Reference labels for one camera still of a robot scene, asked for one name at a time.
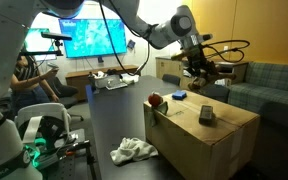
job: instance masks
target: cardboard box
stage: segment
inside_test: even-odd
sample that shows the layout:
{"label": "cardboard box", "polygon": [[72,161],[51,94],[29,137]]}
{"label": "cardboard box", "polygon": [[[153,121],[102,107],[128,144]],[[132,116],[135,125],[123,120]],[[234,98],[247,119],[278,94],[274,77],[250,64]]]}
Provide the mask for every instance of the cardboard box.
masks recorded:
{"label": "cardboard box", "polygon": [[[163,99],[166,116],[144,102],[146,139],[185,179],[229,179],[250,160],[258,114],[191,92],[183,101],[173,100],[172,94]],[[213,106],[212,126],[199,124],[202,105]]]}

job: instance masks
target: camera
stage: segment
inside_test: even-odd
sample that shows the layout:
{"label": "camera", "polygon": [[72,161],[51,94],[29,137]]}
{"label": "camera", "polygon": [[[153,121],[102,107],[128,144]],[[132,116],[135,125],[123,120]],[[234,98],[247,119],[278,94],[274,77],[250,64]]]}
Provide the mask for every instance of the camera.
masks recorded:
{"label": "camera", "polygon": [[55,40],[68,40],[71,41],[72,37],[70,35],[66,34],[57,34],[57,33],[50,33],[50,32],[42,32],[41,36],[43,38],[48,38],[48,39],[55,39]]}

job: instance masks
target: black cable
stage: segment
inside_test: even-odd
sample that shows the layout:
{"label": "black cable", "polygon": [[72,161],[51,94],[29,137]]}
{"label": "black cable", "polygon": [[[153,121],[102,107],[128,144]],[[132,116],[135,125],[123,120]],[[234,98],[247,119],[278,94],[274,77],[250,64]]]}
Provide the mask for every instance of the black cable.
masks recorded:
{"label": "black cable", "polygon": [[[48,48],[49,50],[53,47],[53,44],[54,44],[54,40],[52,41],[51,46]],[[44,63],[44,61],[46,61],[46,57],[47,57],[47,55],[45,55],[44,59],[43,59],[42,62],[35,68],[35,70],[37,70],[38,67],[40,67],[40,66]]]}
{"label": "black cable", "polygon": [[77,59],[75,59],[75,72],[77,72]]}
{"label": "black cable", "polygon": [[144,66],[146,65],[146,63],[148,62],[148,59],[149,59],[149,56],[150,56],[150,47],[149,47],[149,43],[148,43],[148,56],[147,56],[147,59],[146,61],[144,62],[144,64],[142,64],[136,71],[135,73],[130,73],[128,72],[124,66],[122,65],[121,61],[119,60],[117,54],[116,54],[116,51],[115,51],[115,47],[114,47],[114,44],[113,44],[113,40],[112,40],[112,36],[111,36],[111,33],[110,33],[110,30],[108,28],[108,25],[107,25],[107,21],[106,21],[106,17],[105,17],[105,13],[104,13],[104,10],[103,10],[103,4],[102,4],[102,0],[99,0],[99,4],[100,4],[100,9],[101,9],[101,13],[102,13],[102,16],[103,16],[103,20],[104,20],[104,24],[105,24],[105,27],[107,29],[107,33],[108,33],[108,36],[110,38],[110,42],[111,42],[111,45],[112,45],[112,49],[114,51],[114,55],[115,55],[115,58],[117,60],[117,62],[119,63],[119,65],[121,66],[121,68],[124,70],[124,72],[126,72],[128,75],[131,75],[131,76],[134,76],[138,73],[138,71],[142,70],[144,68]]}
{"label": "black cable", "polygon": [[85,58],[86,62],[88,63],[88,65],[89,65],[92,69],[94,69],[93,66],[91,65],[91,63],[87,60],[87,58],[86,58],[86,57],[84,57],[84,58]]}
{"label": "black cable", "polygon": [[122,22],[123,22],[123,23],[125,24],[125,26],[130,30],[130,32],[131,32],[134,36],[136,36],[136,37],[141,37],[138,32],[136,32],[136,31],[134,31],[133,29],[131,29],[131,28],[127,25],[127,23],[125,23],[125,20],[123,19],[123,16],[121,16],[121,14],[120,14],[119,11],[117,10],[117,8],[116,8],[116,6],[114,5],[114,3],[113,3],[111,0],[109,0],[109,2],[111,3],[111,5],[112,5],[112,7],[113,7],[113,9],[114,9],[114,11],[115,11],[115,13],[121,18]]}
{"label": "black cable", "polygon": [[82,62],[83,62],[83,67],[84,67],[84,70],[85,70],[84,58],[82,59]]}
{"label": "black cable", "polygon": [[[223,44],[223,43],[232,43],[232,42],[239,42],[239,43],[246,43],[245,46],[241,46],[241,47],[235,47],[235,48],[231,48],[231,49],[228,49],[228,50],[224,50],[224,51],[218,51],[217,49],[215,49],[212,45],[216,45],[216,44]],[[211,57],[214,57],[214,56],[220,56],[222,60],[226,61],[226,62],[230,62],[230,63],[237,63],[237,62],[240,62],[243,60],[244,58],[244,52],[241,51],[241,49],[243,48],[246,48],[250,45],[250,42],[249,41],[246,41],[246,40],[226,40],[226,41],[218,41],[218,42],[215,42],[215,43],[211,43],[211,44],[206,44],[206,45],[202,45],[202,48],[210,48],[210,49],[213,49],[215,51],[215,53],[213,54],[209,54],[207,56],[205,56],[205,58],[209,59]],[[232,60],[227,60],[225,59],[221,54],[224,54],[224,53],[227,53],[227,52],[239,52],[241,53],[241,58],[238,59],[238,60],[235,60],[235,61],[232,61]]]}

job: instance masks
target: monitor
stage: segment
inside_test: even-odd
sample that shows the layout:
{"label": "monitor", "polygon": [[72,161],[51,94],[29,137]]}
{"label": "monitor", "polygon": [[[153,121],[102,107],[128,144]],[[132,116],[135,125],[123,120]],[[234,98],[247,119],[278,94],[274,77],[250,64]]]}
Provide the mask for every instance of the monitor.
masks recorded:
{"label": "monitor", "polygon": [[[126,53],[124,23],[121,19],[106,20],[115,51]],[[72,37],[64,41],[67,58],[114,54],[103,19],[59,19],[62,34]]]}
{"label": "monitor", "polygon": [[[43,38],[42,32],[50,32],[48,28],[31,28],[25,37],[24,45],[26,50],[29,52],[39,52],[39,51],[55,51],[52,45],[52,40]],[[54,60],[56,59],[55,54],[48,55],[36,55],[34,56],[36,61],[42,60]]]}

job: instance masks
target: blue object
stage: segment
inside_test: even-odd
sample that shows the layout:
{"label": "blue object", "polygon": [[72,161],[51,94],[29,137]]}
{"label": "blue object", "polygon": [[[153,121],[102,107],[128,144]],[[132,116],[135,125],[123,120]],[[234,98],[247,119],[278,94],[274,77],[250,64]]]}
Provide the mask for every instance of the blue object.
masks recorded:
{"label": "blue object", "polygon": [[186,92],[177,90],[175,93],[172,94],[172,98],[176,100],[183,100],[184,98],[186,98]]}

